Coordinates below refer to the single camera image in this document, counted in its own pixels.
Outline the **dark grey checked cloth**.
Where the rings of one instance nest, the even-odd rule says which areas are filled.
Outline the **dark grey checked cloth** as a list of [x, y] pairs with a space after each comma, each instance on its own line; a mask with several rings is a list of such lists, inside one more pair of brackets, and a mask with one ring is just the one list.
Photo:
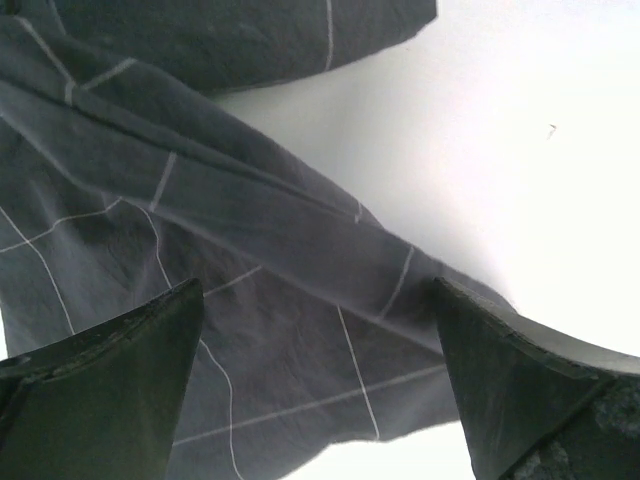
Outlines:
[[459, 415], [429, 285], [387, 231], [211, 101], [414, 37], [432, 1], [5, 1], [1, 309], [19, 355], [187, 279], [204, 325], [167, 475], [278, 479]]

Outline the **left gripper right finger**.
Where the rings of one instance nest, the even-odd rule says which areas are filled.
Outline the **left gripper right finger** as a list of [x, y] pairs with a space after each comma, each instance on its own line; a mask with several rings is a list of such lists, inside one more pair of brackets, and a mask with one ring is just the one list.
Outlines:
[[638, 478], [637, 357], [444, 280], [432, 302], [476, 478]]

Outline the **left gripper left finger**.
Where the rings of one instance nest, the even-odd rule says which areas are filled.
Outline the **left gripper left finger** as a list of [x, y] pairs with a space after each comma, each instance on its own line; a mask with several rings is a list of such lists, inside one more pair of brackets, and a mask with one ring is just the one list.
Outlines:
[[2, 479], [164, 478], [203, 319], [191, 279], [2, 361]]

